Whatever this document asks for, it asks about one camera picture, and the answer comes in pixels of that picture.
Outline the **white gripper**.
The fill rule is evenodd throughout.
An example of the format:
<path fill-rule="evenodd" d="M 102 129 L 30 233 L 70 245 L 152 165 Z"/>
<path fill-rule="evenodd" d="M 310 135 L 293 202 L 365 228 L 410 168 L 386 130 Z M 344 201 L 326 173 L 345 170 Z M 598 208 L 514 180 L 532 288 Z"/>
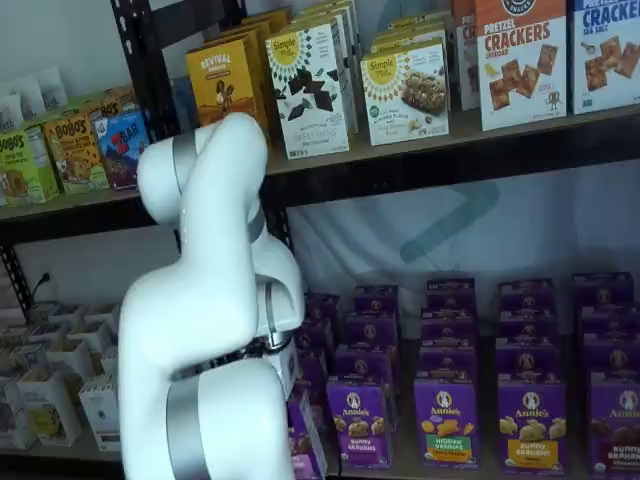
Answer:
<path fill-rule="evenodd" d="M 299 374 L 299 362 L 295 344 L 288 343 L 277 349 L 267 349 L 263 357 L 277 371 L 284 391 L 284 399 L 288 400 Z"/>

